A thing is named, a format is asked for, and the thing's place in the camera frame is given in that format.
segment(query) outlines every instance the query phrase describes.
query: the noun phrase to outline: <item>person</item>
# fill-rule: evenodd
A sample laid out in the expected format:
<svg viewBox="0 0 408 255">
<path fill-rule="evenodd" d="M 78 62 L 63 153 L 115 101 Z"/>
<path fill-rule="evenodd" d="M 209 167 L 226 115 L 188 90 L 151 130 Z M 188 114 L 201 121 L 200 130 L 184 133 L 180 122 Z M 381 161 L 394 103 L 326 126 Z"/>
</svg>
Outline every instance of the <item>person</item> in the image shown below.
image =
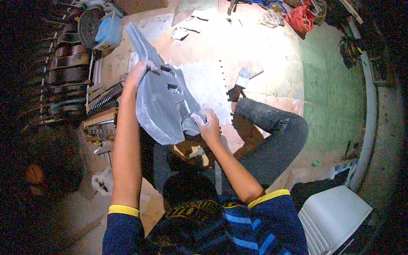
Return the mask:
<svg viewBox="0 0 408 255">
<path fill-rule="evenodd" d="M 197 166 L 169 159 L 173 170 L 159 191 L 165 214 L 144 237 L 139 198 L 142 186 L 141 137 L 135 115 L 137 87 L 151 61 L 137 63 L 120 103 L 113 149 L 113 193 L 103 254 L 308 254 L 306 237 L 288 190 L 265 194 L 303 148 L 306 121 L 296 114 L 248 98 L 232 102 L 232 111 L 271 133 L 250 155 L 238 161 L 220 138 L 219 120 L 205 110 L 196 121 L 222 167 L 222 194 Z"/>
</svg>

